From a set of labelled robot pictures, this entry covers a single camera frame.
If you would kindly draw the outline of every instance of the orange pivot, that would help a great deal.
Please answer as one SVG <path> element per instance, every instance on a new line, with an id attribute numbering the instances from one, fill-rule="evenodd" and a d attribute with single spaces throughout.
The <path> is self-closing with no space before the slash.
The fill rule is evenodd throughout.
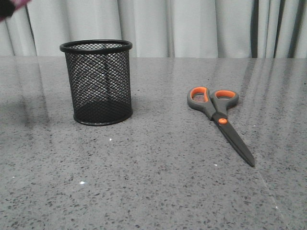
<path id="1" fill-rule="evenodd" d="M 225 119 L 225 118 L 220 118 L 219 119 L 219 124 L 221 124 L 221 125 L 225 125 L 225 124 L 227 124 L 227 119 Z"/>

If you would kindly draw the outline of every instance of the curtain fold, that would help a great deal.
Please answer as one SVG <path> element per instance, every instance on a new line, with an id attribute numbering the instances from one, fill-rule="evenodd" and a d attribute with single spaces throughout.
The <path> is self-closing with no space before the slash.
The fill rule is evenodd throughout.
<path id="1" fill-rule="evenodd" d="M 33 0 L 0 35 L 2 56 L 62 56 L 68 41 L 124 39 L 132 57 L 307 58 L 307 2 Z"/>

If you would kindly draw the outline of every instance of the scissor blade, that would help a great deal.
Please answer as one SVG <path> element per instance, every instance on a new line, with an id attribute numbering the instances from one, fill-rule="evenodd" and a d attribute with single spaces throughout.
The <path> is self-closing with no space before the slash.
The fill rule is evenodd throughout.
<path id="1" fill-rule="evenodd" d="M 220 131 L 223 133 L 225 138 L 231 144 L 231 146 L 237 151 L 237 153 L 252 167 L 255 167 L 255 159 L 248 147 L 245 145 L 244 141 L 241 139 L 239 134 L 235 131 L 232 125 L 227 121 L 226 124 L 220 124 L 219 119 L 225 118 L 225 116 L 215 113 L 213 115 L 213 120 L 215 124 L 219 127 Z"/>

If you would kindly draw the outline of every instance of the gray granite countertop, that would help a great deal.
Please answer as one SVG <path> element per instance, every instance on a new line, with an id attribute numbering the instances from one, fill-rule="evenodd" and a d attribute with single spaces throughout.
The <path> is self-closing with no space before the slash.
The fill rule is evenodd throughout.
<path id="1" fill-rule="evenodd" d="M 0 229 L 307 228 L 306 59 L 132 58 L 133 115 L 72 118 L 64 57 L 0 57 Z M 195 86 L 238 92 L 228 111 L 256 160 L 187 105 Z"/>

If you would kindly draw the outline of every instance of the black mesh pen holder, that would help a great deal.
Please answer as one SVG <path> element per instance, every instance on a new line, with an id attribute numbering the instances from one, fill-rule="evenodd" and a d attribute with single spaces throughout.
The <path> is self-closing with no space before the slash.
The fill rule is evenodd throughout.
<path id="1" fill-rule="evenodd" d="M 129 50 L 122 40 L 64 43 L 73 118 L 84 125 L 106 126 L 132 115 Z"/>

